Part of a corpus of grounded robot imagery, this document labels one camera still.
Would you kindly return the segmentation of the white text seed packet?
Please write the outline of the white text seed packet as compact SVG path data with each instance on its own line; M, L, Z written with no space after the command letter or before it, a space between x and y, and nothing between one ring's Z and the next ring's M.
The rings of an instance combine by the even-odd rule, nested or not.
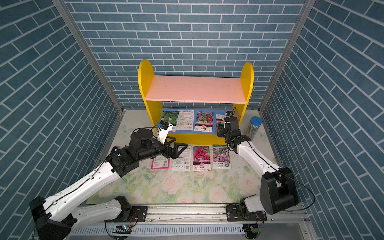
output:
M189 171L191 168L191 147L187 147L180 156L172 161L172 171Z

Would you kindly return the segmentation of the magenta hollyhock seed packet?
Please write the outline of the magenta hollyhock seed packet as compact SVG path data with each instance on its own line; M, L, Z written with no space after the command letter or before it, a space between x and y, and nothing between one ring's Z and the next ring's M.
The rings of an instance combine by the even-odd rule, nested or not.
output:
M193 146L193 171L206 172L211 171L211 151L209 146Z

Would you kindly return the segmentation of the purple flower seed packet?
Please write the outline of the purple flower seed packet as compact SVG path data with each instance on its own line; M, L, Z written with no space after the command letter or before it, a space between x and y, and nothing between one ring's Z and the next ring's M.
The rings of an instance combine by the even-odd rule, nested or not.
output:
M230 150L225 145L213 145L213 168L215 170L230 170Z

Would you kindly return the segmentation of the pink bordered seed packet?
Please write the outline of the pink bordered seed packet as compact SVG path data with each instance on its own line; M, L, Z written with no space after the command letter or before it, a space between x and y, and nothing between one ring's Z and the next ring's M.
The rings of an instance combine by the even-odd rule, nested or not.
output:
M152 160L151 169L152 170L163 170L170 168L170 158L165 158L164 156L157 156Z

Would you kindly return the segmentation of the red zinnia seed packet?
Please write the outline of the red zinnia seed packet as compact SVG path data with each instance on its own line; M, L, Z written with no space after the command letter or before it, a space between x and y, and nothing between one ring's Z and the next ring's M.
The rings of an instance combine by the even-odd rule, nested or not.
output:
M226 114L216 114L216 134L225 128Z

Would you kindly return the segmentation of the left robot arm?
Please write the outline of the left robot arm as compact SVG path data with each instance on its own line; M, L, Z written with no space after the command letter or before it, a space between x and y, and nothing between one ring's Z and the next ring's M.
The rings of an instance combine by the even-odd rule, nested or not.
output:
M63 240L71 231L100 221L130 222L132 206L124 196L98 205L84 201L108 184L124 177L140 165L140 161L164 156L177 159L187 144L177 143L168 132L155 138L152 130L140 128L131 134L130 143L114 148L95 170L66 189L47 198L36 197L30 202L37 235L41 240Z

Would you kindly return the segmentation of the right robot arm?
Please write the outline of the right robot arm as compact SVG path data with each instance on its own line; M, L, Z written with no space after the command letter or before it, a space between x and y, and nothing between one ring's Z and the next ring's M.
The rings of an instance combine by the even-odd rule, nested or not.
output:
M229 150L246 160L261 179L259 194L241 199L235 215L245 221L256 221L258 212L273 215L299 203L292 171L279 167L257 150L251 139L241 133L235 116L224 118L224 123L218 126L217 136L225 138Z

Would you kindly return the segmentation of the mixed flower seed packet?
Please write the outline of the mixed flower seed packet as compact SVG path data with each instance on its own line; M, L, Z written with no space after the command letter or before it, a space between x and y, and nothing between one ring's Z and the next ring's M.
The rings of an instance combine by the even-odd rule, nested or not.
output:
M213 131L214 113L197 111L194 131L211 133Z

